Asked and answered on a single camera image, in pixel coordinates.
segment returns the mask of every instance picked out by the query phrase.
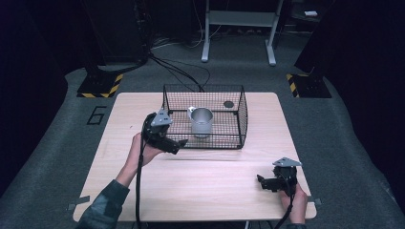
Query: wire mesh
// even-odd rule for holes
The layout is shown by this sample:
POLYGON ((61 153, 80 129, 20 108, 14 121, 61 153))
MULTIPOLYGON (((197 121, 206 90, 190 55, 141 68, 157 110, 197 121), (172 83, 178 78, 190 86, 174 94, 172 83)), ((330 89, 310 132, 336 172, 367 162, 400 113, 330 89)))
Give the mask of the wire mesh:
POLYGON ((166 84, 163 109, 173 120, 167 137, 182 141, 183 148, 242 149, 247 133, 247 105, 242 85, 166 84), (194 135, 187 114, 189 107, 207 108, 213 114, 212 130, 205 137, 194 135))

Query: table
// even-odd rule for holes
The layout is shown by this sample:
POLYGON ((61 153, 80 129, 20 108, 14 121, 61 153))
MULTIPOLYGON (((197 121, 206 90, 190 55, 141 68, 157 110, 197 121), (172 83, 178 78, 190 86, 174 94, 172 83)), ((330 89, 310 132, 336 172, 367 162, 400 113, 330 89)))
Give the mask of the table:
MULTIPOLYGON (((256 175, 274 177, 272 162, 286 156, 299 160, 276 94, 246 93, 248 129, 241 150, 181 149, 160 154, 143 167, 140 192, 142 221, 203 221, 280 219, 285 211, 279 195, 263 190, 256 175)), ((75 208, 74 219, 118 174, 128 155, 132 136, 145 117, 157 112, 159 93, 124 93, 117 96, 82 197, 90 202, 75 208)), ((298 181, 310 196, 301 167, 298 181)), ((135 221, 135 180, 130 185, 119 220, 135 221)), ((313 202, 307 218, 316 215, 313 202)))
POLYGON ((205 2, 205 39, 202 48, 202 62, 208 61, 209 55, 209 25, 227 26, 251 26, 251 27, 271 27, 268 40, 266 40, 266 50, 268 63, 270 66, 276 65, 274 50, 272 47, 274 34, 280 17, 281 7, 284 0, 278 0, 276 12, 252 12, 252 11, 227 11, 210 10, 209 0, 205 2))

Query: gray jacket sleeve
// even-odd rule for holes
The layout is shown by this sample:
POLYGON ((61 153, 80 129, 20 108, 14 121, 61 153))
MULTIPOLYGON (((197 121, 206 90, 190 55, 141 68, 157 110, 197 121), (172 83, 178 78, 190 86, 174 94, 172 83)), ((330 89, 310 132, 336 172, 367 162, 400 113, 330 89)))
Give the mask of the gray jacket sleeve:
POLYGON ((76 228, 116 228, 128 193, 127 187, 116 180, 111 181, 83 213, 76 228))

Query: wire basket frame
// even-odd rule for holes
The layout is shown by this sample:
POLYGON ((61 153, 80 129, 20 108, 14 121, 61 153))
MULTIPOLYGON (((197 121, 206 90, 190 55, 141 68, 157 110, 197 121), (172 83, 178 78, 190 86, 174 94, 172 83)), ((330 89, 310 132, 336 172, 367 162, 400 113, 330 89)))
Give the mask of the wire basket frame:
POLYGON ((167 137, 190 149, 242 149, 247 133, 247 105, 242 85, 184 85, 163 87, 163 109, 173 120, 167 137), (189 107, 207 108, 213 114, 211 133, 197 137, 191 132, 189 107))

